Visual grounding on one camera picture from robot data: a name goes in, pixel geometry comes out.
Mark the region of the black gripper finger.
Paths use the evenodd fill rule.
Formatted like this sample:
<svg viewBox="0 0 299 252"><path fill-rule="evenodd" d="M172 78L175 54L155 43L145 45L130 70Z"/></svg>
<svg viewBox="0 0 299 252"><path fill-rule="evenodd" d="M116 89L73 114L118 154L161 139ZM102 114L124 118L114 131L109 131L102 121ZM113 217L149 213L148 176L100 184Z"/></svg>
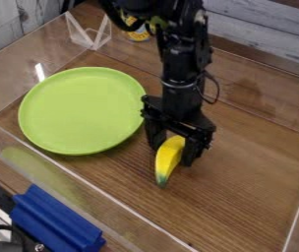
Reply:
<svg viewBox="0 0 299 252"><path fill-rule="evenodd" d="M196 158L201 156L204 150L209 148L211 136L193 135L185 138L185 146L183 149L181 164L191 166Z"/></svg>
<svg viewBox="0 0 299 252"><path fill-rule="evenodd" d="M144 129L148 145L153 151L157 151L164 141L167 140L165 127L160 121L145 119Z"/></svg>

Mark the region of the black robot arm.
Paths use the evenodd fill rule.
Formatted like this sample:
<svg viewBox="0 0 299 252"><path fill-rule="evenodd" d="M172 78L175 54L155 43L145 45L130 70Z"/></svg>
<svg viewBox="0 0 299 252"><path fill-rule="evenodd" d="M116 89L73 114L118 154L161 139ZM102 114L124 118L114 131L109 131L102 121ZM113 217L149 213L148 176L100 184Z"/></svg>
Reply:
<svg viewBox="0 0 299 252"><path fill-rule="evenodd" d="M125 32L153 27L163 63L159 96L141 97L148 144L159 149L173 132L185 139L183 165L189 166L212 142L215 124L201 114L205 71L212 48L201 0L97 0L113 24Z"/></svg>

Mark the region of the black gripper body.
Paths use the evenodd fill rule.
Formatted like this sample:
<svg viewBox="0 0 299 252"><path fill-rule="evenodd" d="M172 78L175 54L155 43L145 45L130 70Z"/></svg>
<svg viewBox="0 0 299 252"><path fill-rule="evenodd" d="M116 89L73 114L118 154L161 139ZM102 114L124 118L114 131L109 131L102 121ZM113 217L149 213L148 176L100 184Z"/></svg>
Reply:
<svg viewBox="0 0 299 252"><path fill-rule="evenodd" d="M141 117L160 121L167 131L172 131L183 138L193 135L212 134L216 126L201 113L201 103L213 103L203 96L204 81L161 82L163 95L145 94L141 97Z"/></svg>

